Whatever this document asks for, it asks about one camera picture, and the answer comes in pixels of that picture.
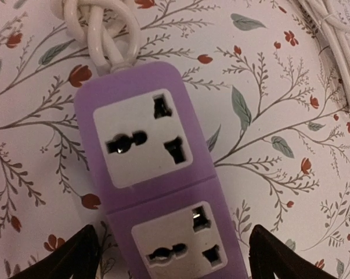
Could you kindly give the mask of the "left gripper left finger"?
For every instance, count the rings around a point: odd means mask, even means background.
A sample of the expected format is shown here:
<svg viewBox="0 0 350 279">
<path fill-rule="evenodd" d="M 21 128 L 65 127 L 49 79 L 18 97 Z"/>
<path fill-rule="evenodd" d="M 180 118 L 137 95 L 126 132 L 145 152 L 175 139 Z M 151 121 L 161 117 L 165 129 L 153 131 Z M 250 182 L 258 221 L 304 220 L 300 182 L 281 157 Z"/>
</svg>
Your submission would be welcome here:
<svg viewBox="0 0 350 279">
<path fill-rule="evenodd" d="M 95 278 L 100 258 L 98 235 L 88 224 L 49 256 L 13 278 Z"/>
</svg>

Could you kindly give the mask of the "purple power strip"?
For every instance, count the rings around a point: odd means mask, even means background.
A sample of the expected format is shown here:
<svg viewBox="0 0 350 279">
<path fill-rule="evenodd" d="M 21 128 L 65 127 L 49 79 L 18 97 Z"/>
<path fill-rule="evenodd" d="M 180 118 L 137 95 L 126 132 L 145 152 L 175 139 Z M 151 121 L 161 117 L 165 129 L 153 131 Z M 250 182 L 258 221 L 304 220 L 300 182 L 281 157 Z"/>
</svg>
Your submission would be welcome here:
<svg viewBox="0 0 350 279">
<path fill-rule="evenodd" d="M 247 278 L 206 140 L 171 64 L 87 82 L 75 113 L 93 182 L 134 278 Z"/>
</svg>

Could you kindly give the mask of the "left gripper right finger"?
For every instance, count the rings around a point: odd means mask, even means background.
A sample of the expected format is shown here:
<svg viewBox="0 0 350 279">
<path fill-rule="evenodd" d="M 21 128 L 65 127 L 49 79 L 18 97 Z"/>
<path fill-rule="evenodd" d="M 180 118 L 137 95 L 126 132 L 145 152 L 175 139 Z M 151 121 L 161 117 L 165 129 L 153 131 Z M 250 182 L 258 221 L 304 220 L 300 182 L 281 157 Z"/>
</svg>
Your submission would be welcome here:
<svg viewBox="0 0 350 279">
<path fill-rule="evenodd" d="M 251 278 L 331 279 L 334 276 L 303 259 L 258 224 L 249 238 Z"/>
</svg>

